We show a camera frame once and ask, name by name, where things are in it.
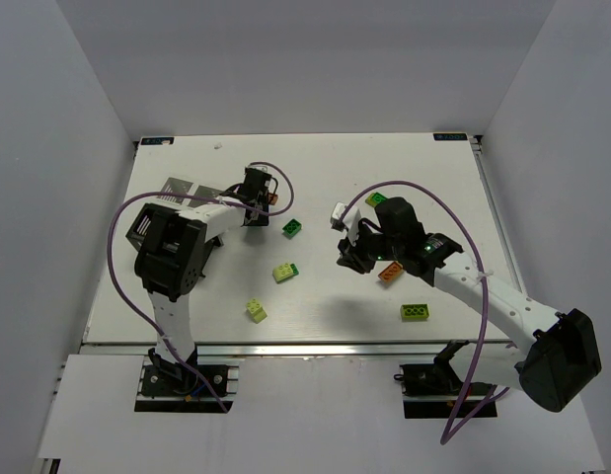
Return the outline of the green two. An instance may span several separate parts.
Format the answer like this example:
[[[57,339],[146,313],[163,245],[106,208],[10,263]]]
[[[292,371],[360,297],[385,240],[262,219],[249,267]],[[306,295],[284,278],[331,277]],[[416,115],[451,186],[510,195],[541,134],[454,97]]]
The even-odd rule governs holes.
[[[293,238],[302,230],[302,223],[297,219],[292,218],[283,227],[282,233],[287,238]]]

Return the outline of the pale yellow on green lego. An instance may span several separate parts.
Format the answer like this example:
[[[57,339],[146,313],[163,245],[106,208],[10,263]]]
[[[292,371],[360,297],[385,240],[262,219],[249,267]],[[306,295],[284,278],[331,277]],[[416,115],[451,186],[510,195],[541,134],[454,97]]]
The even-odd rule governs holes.
[[[276,283],[282,283],[299,275],[299,271],[293,263],[283,263],[272,270],[272,277]]]

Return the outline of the pale yellow stepped lego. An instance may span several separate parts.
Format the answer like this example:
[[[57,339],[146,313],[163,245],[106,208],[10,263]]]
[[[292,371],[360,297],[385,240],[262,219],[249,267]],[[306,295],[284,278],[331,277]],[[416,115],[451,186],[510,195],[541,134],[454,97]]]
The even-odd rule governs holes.
[[[267,312],[263,305],[256,298],[252,298],[246,303],[246,310],[252,321],[256,324],[261,323],[267,317]]]

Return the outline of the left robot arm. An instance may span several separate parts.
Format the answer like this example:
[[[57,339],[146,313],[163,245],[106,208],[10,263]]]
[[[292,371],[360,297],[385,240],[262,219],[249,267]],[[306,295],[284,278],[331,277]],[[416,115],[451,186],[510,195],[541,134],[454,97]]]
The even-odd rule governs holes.
[[[225,232],[269,224],[269,186],[264,168],[248,167],[244,181],[195,207],[143,205],[126,238],[137,250],[134,272],[147,291],[160,328],[149,352],[154,366],[182,378],[196,364],[189,295],[204,277],[203,268]]]

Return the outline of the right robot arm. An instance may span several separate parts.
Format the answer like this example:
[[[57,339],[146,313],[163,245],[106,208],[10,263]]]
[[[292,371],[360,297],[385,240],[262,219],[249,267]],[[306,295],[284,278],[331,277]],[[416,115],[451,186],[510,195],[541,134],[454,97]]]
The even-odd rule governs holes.
[[[375,213],[378,224],[372,226],[358,211],[336,204],[331,224],[344,234],[338,265],[364,275],[380,261],[397,262],[409,275],[486,314],[512,345],[480,355],[474,381],[521,390],[558,413],[600,373],[595,331],[585,313],[562,313],[482,273],[460,244],[425,232],[402,197],[377,204]]]

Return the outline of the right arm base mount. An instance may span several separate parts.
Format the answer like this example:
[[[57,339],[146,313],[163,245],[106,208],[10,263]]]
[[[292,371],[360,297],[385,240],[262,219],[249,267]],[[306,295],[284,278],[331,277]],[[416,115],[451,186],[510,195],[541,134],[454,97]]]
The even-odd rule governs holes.
[[[407,420],[446,421],[463,387],[467,373],[456,375],[447,365],[454,353],[470,346],[469,341],[444,344],[411,344],[402,356],[393,380],[402,392],[404,417]]]

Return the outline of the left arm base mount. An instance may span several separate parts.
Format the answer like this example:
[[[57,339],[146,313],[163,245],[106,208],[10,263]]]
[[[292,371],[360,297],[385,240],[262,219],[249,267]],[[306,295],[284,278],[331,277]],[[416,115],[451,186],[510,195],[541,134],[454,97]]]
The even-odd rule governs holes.
[[[238,391],[240,363],[225,359],[188,364],[202,374],[198,377],[178,362],[161,360],[150,349],[140,371],[134,402],[137,413],[226,414]]]

